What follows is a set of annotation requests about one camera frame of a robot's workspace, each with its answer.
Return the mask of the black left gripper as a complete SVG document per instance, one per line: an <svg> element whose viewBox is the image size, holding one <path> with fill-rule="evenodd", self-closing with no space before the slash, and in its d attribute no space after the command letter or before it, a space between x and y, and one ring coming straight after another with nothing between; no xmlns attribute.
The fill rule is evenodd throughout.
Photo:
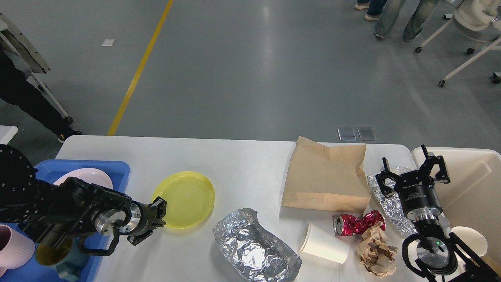
<svg viewBox="0 0 501 282"><path fill-rule="evenodd" d="M120 235L127 235L127 241L134 246L143 242L153 230L166 224L167 206L162 197L156 197L151 204L131 202L124 225L119 229Z"/></svg>

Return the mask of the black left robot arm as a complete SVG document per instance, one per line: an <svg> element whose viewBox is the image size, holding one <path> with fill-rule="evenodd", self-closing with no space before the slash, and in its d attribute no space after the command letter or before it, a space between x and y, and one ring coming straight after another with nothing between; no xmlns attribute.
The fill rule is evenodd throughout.
<svg viewBox="0 0 501 282"><path fill-rule="evenodd" d="M59 249L77 239L83 254L109 256L121 236L138 245L166 223L168 204L161 197L145 204L76 177L61 185L39 180L30 161L4 144L0 160L1 222L18 224L34 243Z"/></svg>

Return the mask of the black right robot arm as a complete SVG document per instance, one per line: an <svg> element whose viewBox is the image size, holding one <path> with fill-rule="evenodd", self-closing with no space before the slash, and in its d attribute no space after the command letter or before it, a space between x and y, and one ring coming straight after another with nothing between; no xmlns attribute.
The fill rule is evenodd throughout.
<svg viewBox="0 0 501 282"><path fill-rule="evenodd" d="M455 233L446 234L440 225L443 213L434 188L435 183L449 184L446 162L441 155L430 155L422 145L424 162L419 169L403 174L391 171L386 158L383 169L375 176L385 198L398 195L403 215L415 226L416 233L402 244L406 266L430 282L446 277L458 268L458 258L465 262L465 272L454 282L499 282L500 276Z"/></svg>

